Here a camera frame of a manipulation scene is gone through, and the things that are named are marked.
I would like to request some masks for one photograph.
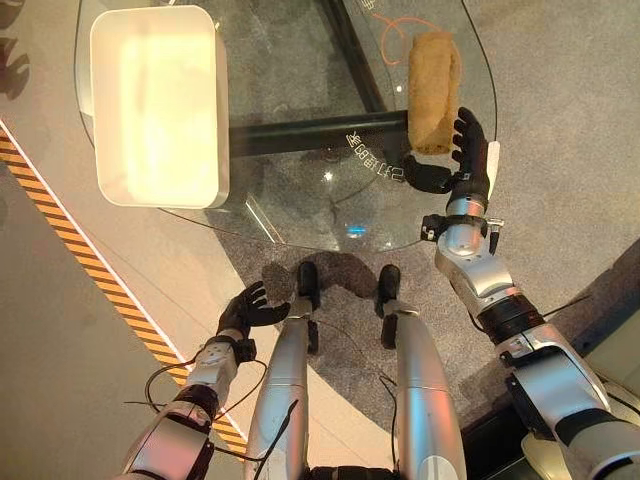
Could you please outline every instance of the hazard tape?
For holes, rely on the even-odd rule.
[[[122,280],[111,273],[97,252],[94,251],[93,246],[87,243],[85,237],[65,213],[58,199],[54,198],[49,188],[40,181],[1,128],[0,160],[7,165],[11,174],[44,215],[67,249],[155,359],[164,366],[182,363],[182,359],[178,358],[163,334],[149,320],[146,312],[138,307]],[[168,373],[179,386],[186,383],[189,375],[189,371],[184,367],[172,368],[168,370]],[[228,444],[230,450],[241,454],[246,453],[246,440],[226,418],[216,420],[213,429]]]

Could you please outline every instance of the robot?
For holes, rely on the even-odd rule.
[[[436,243],[435,265],[493,342],[509,369],[507,386],[527,427],[561,447],[574,479],[640,478],[640,428],[610,413],[604,387],[557,329],[545,322],[495,255],[500,221],[486,219],[489,145],[474,115],[461,108],[453,143],[459,171],[437,188],[429,166],[406,159],[407,181],[450,193],[446,215],[424,218],[421,235]],[[212,422],[237,366],[255,358],[251,327],[283,322],[253,414],[244,479],[465,479],[460,429],[442,363],[420,312],[399,298],[400,272],[380,273],[376,313],[382,344],[397,351],[398,460],[394,470],[307,465],[306,355],[317,346],[313,312],[317,272],[298,269],[295,300],[268,307],[261,283],[234,298],[218,333],[194,358],[186,385],[131,448],[118,480],[204,478],[215,446]]]

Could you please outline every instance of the yellow sponge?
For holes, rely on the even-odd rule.
[[[449,32],[413,38],[409,54],[409,142],[425,155],[451,151],[458,111],[460,54]]]

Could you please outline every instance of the glass tabletop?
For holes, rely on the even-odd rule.
[[[219,208],[166,211],[189,228],[331,251],[419,241],[423,216],[443,213],[447,198],[413,189],[399,161],[409,150],[408,52],[418,33],[453,33],[460,104],[494,138],[489,70],[463,5],[451,0],[83,0],[75,79],[89,137],[93,21],[167,3],[205,9],[228,59],[230,195]],[[455,168],[448,155],[416,158]]]

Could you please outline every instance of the white tray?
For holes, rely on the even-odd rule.
[[[123,206],[204,208],[229,193],[224,45],[196,6],[112,10],[91,29],[98,184]]]

